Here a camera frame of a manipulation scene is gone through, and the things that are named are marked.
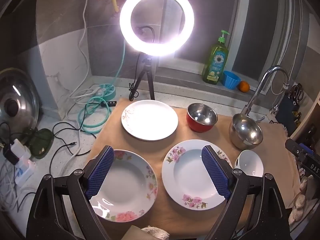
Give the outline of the gloved right hand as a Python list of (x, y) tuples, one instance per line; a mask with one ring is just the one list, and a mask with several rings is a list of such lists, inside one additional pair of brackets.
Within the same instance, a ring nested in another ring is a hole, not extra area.
[(289, 215), (289, 226), (291, 226), (294, 222), (299, 222), (302, 220), (304, 208), (307, 202), (306, 191), (308, 188), (308, 182), (311, 178), (313, 178), (312, 175), (305, 177), (300, 184), (300, 193), (295, 197), (293, 201), (293, 208)]

